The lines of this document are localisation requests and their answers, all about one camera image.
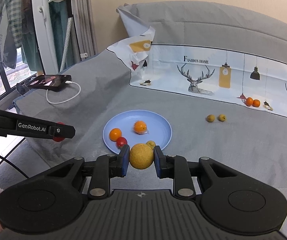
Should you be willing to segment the red cherry tomato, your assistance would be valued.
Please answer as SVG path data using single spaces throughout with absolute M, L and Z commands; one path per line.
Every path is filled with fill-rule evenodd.
M 117 140 L 116 140 L 116 146 L 117 148 L 121 149 L 124 145 L 127 145 L 128 142 L 126 140 L 125 137 L 119 137 Z
M 65 139 L 65 138 L 61 137 L 61 129 L 60 128 L 57 128 L 55 136 L 52 139 L 55 142 L 61 142 Z

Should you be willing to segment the yellow green longan fruit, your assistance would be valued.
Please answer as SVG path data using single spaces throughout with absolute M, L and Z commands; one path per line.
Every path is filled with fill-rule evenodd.
M 216 116 L 213 114 L 210 114 L 206 117 L 207 122 L 214 122 L 215 119 L 216 119 Z

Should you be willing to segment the bare orange kumquat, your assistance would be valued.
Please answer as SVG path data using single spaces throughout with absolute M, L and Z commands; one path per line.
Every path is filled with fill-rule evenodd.
M 111 141 L 117 141 L 117 139 L 120 137 L 122 137 L 122 131 L 119 128 L 113 128 L 109 132 L 109 139 Z

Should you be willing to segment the small tan longan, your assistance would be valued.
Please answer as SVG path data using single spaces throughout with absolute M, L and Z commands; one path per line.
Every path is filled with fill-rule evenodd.
M 144 170 L 154 161 L 154 153 L 151 147 L 147 144 L 134 145 L 129 154 L 129 161 L 133 168 Z

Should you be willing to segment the mandarin orange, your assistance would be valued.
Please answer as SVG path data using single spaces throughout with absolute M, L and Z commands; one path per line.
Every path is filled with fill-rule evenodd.
M 261 102 L 258 99 L 253 100 L 252 106 L 253 107 L 259 107 L 261 105 Z
M 246 99 L 246 101 L 245 101 L 245 104 L 246 104 L 248 107 L 250 107 L 250 106 L 252 106 L 253 101 L 254 101 L 253 98 L 248 97 L 248 98 Z

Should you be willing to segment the plastic orange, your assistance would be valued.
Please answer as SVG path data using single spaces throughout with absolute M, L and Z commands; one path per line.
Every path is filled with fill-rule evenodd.
M 142 121 L 142 120 L 139 120 L 139 121 L 135 122 L 135 124 L 133 125 L 133 130 L 137 134 L 146 134 L 146 133 L 148 133 L 147 124 L 144 121 Z

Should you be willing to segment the black smartphone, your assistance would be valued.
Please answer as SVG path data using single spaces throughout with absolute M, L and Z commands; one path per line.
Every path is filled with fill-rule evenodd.
M 67 81 L 71 80 L 71 75 L 39 75 L 28 81 L 26 86 L 29 89 L 44 89 L 57 92 L 67 85 Z

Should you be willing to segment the hanging plaid clothes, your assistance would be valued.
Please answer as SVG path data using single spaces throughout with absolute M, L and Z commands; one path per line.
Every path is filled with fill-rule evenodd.
M 31 0 L 0 0 L 0 68 L 15 69 L 18 51 L 30 71 L 41 72 Z

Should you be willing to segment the blue plastic plate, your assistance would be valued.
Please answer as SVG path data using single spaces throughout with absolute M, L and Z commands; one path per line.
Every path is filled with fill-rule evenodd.
M 111 118 L 103 128 L 103 141 L 107 148 L 118 154 L 120 147 L 146 142 L 164 149 L 171 141 L 172 128 L 161 115 L 147 110 L 122 112 Z

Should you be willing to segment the deer print white cloth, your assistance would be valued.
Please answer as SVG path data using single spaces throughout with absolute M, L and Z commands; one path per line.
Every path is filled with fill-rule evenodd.
M 229 5 L 155 2 L 117 9 L 128 37 L 108 47 L 130 84 L 287 117 L 287 24 Z

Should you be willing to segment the white door frame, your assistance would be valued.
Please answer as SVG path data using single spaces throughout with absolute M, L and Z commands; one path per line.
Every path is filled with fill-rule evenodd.
M 32 0 L 33 20 L 44 73 L 58 73 L 48 0 Z

